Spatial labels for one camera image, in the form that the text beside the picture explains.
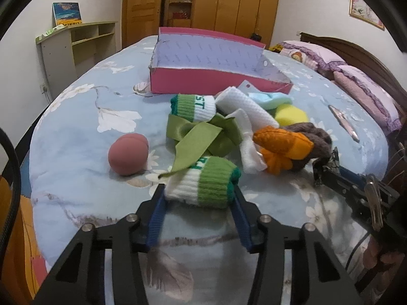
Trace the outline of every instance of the pink box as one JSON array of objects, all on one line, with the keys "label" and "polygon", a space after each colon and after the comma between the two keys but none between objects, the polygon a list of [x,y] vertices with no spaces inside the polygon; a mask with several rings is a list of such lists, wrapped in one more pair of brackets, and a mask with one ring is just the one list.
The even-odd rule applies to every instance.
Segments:
[{"label": "pink box", "polygon": [[150,64],[151,90],[215,95],[247,80],[261,91],[288,94],[290,79],[263,56],[264,47],[227,33],[161,27]]}]

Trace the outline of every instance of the green and white sock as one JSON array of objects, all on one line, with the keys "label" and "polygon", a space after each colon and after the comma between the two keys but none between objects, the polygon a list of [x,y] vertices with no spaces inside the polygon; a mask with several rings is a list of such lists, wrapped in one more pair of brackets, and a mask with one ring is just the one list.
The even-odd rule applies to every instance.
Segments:
[{"label": "green and white sock", "polygon": [[216,114],[215,99],[210,95],[178,94],[171,99],[171,113],[190,122],[209,121]]},{"label": "green and white sock", "polygon": [[226,208],[234,198],[239,168],[221,157],[201,157],[186,171],[172,175],[165,198],[201,207]]}]

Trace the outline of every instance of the purple ruffled pillowcase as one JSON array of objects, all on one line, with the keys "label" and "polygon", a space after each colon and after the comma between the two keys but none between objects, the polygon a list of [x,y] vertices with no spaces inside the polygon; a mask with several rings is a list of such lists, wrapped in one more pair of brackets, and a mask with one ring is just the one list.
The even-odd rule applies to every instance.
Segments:
[{"label": "purple ruffled pillowcase", "polygon": [[347,65],[338,54],[318,44],[287,40],[281,45],[281,54],[300,61],[329,80],[333,80],[332,72],[336,66]]},{"label": "purple ruffled pillowcase", "polygon": [[350,65],[338,65],[333,74],[336,84],[372,116],[385,134],[401,129],[393,99],[363,71]]}]

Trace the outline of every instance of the white wall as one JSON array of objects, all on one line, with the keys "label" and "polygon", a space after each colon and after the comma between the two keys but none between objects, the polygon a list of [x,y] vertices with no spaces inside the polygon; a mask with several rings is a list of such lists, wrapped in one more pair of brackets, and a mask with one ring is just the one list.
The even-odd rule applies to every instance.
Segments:
[{"label": "white wall", "polygon": [[[47,107],[43,67],[35,38],[54,26],[53,2],[79,2],[83,22],[121,22],[122,0],[32,0],[0,41],[0,127],[14,146]],[[116,27],[121,48],[121,25]],[[7,162],[0,148],[0,173]]]},{"label": "white wall", "polygon": [[297,31],[354,42],[375,55],[407,90],[407,54],[387,30],[349,16],[350,0],[279,0],[271,45],[299,40]]}]

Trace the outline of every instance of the screw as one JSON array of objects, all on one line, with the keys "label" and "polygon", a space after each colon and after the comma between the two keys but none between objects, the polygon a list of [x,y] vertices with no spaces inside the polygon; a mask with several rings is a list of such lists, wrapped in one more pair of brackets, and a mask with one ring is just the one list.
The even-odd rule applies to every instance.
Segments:
[{"label": "screw", "polygon": [[137,214],[131,213],[126,216],[126,220],[128,222],[136,222],[138,220],[138,216],[137,216]]},{"label": "screw", "polygon": [[259,219],[261,222],[267,224],[271,221],[272,218],[268,214],[262,214]]},{"label": "screw", "polygon": [[82,230],[83,230],[84,232],[90,232],[92,229],[93,229],[93,225],[92,225],[92,224],[89,224],[89,223],[84,224],[84,225],[82,226]]},{"label": "screw", "polygon": [[305,229],[308,230],[309,232],[313,232],[315,228],[316,228],[315,225],[310,222],[307,222],[305,224]]}]

